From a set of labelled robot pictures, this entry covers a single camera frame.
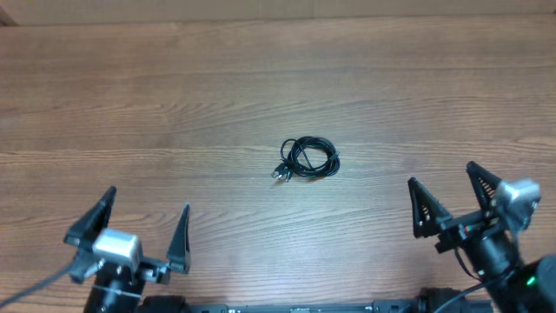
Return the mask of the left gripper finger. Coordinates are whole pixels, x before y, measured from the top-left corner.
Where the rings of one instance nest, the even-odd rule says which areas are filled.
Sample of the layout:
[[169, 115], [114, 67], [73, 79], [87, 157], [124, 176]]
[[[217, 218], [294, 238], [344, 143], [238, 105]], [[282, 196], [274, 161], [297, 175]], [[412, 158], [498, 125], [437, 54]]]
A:
[[184, 209], [176, 225], [175, 233], [169, 245], [167, 258], [169, 267], [182, 274], [188, 274], [191, 266], [189, 251], [189, 213], [190, 204], [185, 203]]
[[78, 249], [91, 249], [101, 231], [109, 224], [116, 187], [110, 186], [98, 202], [67, 230], [63, 242]]

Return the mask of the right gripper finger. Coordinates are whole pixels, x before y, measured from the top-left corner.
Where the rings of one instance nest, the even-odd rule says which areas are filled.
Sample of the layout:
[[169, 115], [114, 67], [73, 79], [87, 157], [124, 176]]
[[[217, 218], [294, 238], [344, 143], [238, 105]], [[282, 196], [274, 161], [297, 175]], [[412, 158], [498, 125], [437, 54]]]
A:
[[470, 161], [467, 164], [466, 172], [470, 178], [480, 208], [482, 210], [489, 210], [491, 208], [494, 192], [500, 184], [501, 179], [474, 161]]
[[453, 217], [428, 189], [415, 177], [407, 181], [412, 204], [415, 238], [440, 234]]

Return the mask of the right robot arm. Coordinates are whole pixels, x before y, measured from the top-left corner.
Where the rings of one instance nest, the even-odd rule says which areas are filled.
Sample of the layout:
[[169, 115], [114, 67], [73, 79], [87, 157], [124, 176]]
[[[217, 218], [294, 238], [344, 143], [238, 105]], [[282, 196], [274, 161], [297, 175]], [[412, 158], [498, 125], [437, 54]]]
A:
[[470, 161], [466, 166], [478, 210], [453, 216], [416, 178], [407, 181], [416, 238], [437, 237], [435, 249], [452, 251], [460, 267], [502, 312], [555, 310], [555, 256], [525, 263], [519, 235], [529, 228], [542, 199], [531, 178], [508, 182]]

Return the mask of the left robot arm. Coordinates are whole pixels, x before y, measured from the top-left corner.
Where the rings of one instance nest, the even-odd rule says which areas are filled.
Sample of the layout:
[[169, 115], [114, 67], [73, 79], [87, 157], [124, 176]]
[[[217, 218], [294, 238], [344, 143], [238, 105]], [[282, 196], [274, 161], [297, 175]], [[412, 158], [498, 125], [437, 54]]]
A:
[[187, 275], [190, 204], [184, 205], [164, 260], [145, 256], [139, 236], [109, 227], [116, 187], [109, 187], [98, 202], [66, 232], [63, 241], [76, 247], [69, 269], [74, 283], [95, 281], [84, 311], [89, 313], [175, 312], [191, 308], [184, 296], [142, 295], [147, 283], [167, 284], [173, 273]]

